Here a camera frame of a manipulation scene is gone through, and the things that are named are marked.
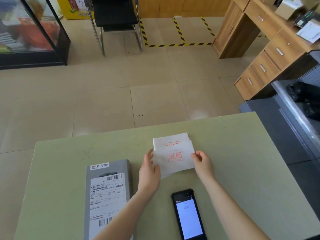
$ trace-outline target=green table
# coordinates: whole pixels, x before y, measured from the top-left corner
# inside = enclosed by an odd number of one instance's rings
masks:
[[[242,113],[38,142],[15,240],[82,239],[86,166],[128,159],[136,191],[152,138],[184,132],[195,150],[212,158],[218,180],[271,239],[320,234],[320,222],[256,113]],[[171,193],[187,188],[194,190],[208,239],[228,239],[194,169],[161,181],[137,239],[180,239]]]

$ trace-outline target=metal chair frame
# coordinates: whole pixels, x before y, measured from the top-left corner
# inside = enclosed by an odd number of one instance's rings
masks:
[[[136,10],[137,10],[137,19],[138,19],[138,24],[137,25],[138,25],[139,37],[138,37],[137,31],[136,31],[136,28],[135,28],[135,24],[132,25],[132,27],[134,29],[134,34],[135,34],[136,39],[138,41],[140,50],[142,51],[143,50],[143,40],[142,40],[142,33],[141,33],[141,27],[140,27],[139,8],[138,8],[138,4],[137,4],[138,0],[135,0],[135,1],[136,1]],[[97,30],[96,30],[96,28],[98,28],[98,27],[96,27],[94,25],[94,19],[92,18],[91,11],[90,11],[89,7],[87,7],[87,12],[88,12],[90,20],[91,20],[92,28],[93,28],[93,31],[94,31],[94,35],[96,36],[100,52],[101,52],[101,54],[103,56],[106,56],[105,51],[104,51],[104,45],[103,45],[103,35],[102,35],[103,29],[102,29],[102,27],[100,27],[100,39],[99,39]]]

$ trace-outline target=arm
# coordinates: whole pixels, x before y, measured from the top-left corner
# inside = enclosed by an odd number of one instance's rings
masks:
[[[270,240],[216,180],[210,157],[203,151],[196,151],[191,157],[229,239]]]
[[[140,216],[160,184],[159,165],[153,168],[153,149],[144,155],[139,171],[138,191],[112,221],[93,240],[129,240]]]

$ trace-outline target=barcode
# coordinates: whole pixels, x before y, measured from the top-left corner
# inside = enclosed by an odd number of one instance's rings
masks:
[[[102,219],[102,220],[99,220],[99,226],[101,227],[101,226],[105,226],[105,225],[109,224],[109,222],[110,222],[113,218],[114,218],[114,216],[113,216],[113,217],[104,218],[104,219]]]
[[[106,180],[114,180],[114,179],[122,179],[122,174],[117,174],[117,175],[112,175],[112,176],[107,176]]]

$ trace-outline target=black chair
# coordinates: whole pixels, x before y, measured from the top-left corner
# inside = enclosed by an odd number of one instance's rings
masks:
[[[133,30],[135,32],[140,50],[142,50],[143,42],[139,20],[138,0],[135,0],[138,17],[134,13],[134,5],[132,0],[91,0],[91,2],[90,0],[84,0],[84,2],[87,7],[99,49],[103,56],[105,56],[105,52],[103,46],[102,29],[104,32]],[[94,11],[96,26],[100,28],[101,42],[99,41],[90,10]],[[135,25],[138,25],[139,37],[137,35]]]

